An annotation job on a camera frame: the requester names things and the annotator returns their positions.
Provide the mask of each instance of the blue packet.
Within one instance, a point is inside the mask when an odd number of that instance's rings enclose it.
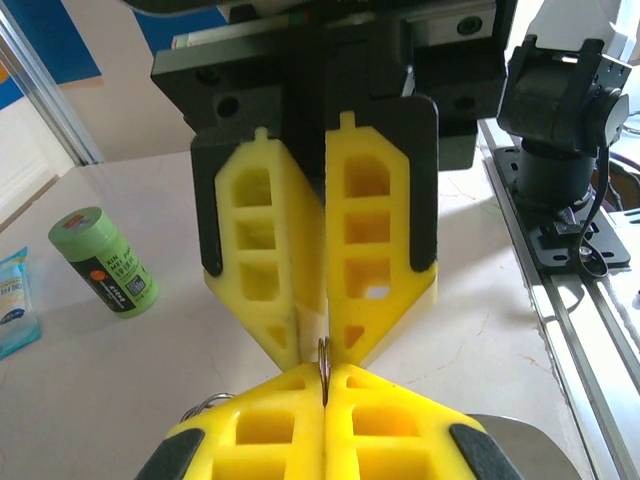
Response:
[[[27,285],[28,253],[24,247],[0,261],[0,360],[40,338]]]

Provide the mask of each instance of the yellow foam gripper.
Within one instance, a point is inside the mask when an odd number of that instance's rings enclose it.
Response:
[[[224,270],[205,282],[287,370],[317,358],[324,334],[324,213],[304,174],[265,128],[215,178]]]
[[[405,314],[421,296],[414,313],[434,303],[437,266],[411,269],[406,155],[373,127],[356,127],[353,112],[327,132],[326,149],[331,361],[366,365],[413,320]]]
[[[358,367],[301,365],[176,426],[204,432],[184,480],[471,480],[449,434],[475,420]]]

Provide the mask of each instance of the metal base plate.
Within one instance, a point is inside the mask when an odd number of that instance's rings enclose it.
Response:
[[[514,184],[518,176],[520,165],[520,150],[517,147],[503,148],[494,152],[494,158],[500,180],[505,186],[509,202],[516,212],[518,224],[522,230],[538,270],[554,273],[572,273],[570,245],[558,241],[547,232],[547,227],[557,221],[551,213],[535,211],[519,205],[514,197]],[[578,222],[583,222],[591,208],[592,199],[580,210],[574,212]],[[593,234],[589,242],[605,257],[609,268],[624,268],[629,266],[631,256],[618,239],[613,228],[602,212],[592,224]]]

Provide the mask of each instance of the white table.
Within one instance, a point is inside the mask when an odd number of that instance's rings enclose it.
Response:
[[[0,479],[133,478],[189,407],[278,374],[205,287],[187,154],[77,168],[0,234],[31,249],[43,336],[0,361]],[[591,478],[482,162],[440,178],[440,295],[370,368],[469,413],[547,433]],[[159,282],[156,304],[119,320],[47,240],[100,205]]]

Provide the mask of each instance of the screw hole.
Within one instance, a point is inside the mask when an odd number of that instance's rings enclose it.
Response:
[[[220,75],[211,67],[201,68],[196,71],[196,80],[206,87],[215,87],[220,83]]]
[[[482,28],[482,19],[480,17],[467,17],[458,24],[458,33],[463,37],[478,33]]]
[[[220,115],[222,118],[229,118],[235,115],[239,108],[240,103],[238,102],[237,98],[227,97],[218,104],[217,111],[218,115]]]
[[[459,112],[467,112],[475,108],[476,101],[471,97],[460,97],[453,102],[453,106],[456,107],[456,110]]]

